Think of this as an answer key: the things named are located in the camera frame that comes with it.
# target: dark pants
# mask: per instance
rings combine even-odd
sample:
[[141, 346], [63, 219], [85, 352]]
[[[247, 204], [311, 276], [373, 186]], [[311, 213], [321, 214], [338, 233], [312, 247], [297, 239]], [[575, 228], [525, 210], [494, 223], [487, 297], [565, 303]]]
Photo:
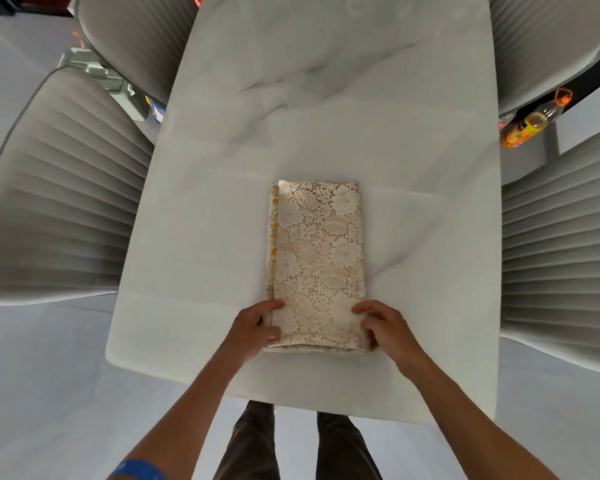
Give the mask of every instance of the dark pants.
[[[214, 480], [280, 480], [273, 405], [249, 401], [233, 427]], [[381, 480], [358, 428], [347, 416], [318, 413], [317, 480]]]

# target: marble tabletop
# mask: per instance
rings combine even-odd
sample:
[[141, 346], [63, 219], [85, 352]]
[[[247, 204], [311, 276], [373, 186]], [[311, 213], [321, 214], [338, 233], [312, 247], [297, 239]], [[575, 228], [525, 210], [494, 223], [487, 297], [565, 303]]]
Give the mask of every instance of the marble tabletop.
[[[500, 163], [488, 0], [205, 0], [156, 146], [107, 358], [192, 381], [263, 298], [273, 181], [360, 183], [368, 296], [496, 404]], [[430, 418], [382, 352], [261, 353], [228, 393]]]

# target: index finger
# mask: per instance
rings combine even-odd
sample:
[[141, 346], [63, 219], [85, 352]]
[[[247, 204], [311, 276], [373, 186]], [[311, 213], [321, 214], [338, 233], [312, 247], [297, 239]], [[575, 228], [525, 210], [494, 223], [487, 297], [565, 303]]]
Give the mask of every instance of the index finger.
[[267, 314], [272, 310], [282, 308], [283, 306], [285, 306], [285, 302], [281, 299], [268, 299], [245, 309], [245, 315], [251, 320], [257, 322], [264, 314]]
[[395, 312], [395, 310], [391, 306], [385, 305], [384, 303], [376, 299], [362, 301], [351, 309], [353, 313], [358, 315], [360, 315], [360, 313], [368, 312], [370, 310], [379, 313], [382, 316], [382, 318], [385, 319]]

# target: lace fabric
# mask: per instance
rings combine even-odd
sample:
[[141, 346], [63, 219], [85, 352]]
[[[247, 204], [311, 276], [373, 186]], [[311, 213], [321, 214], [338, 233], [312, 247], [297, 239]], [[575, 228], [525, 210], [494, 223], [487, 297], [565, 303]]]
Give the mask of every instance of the lace fabric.
[[286, 306], [266, 323], [279, 326], [270, 351], [368, 351], [361, 317], [365, 297], [358, 184], [291, 183], [271, 189], [268, 299]]

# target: bottle label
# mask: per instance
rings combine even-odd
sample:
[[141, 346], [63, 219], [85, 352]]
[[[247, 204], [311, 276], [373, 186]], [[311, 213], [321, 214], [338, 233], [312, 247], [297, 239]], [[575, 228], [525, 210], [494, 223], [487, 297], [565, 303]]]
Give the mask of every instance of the bottle label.
[[520, 121], [504, 138], [504, 146], [516, 148], [542, 131], [529, 124], [528, 119]]

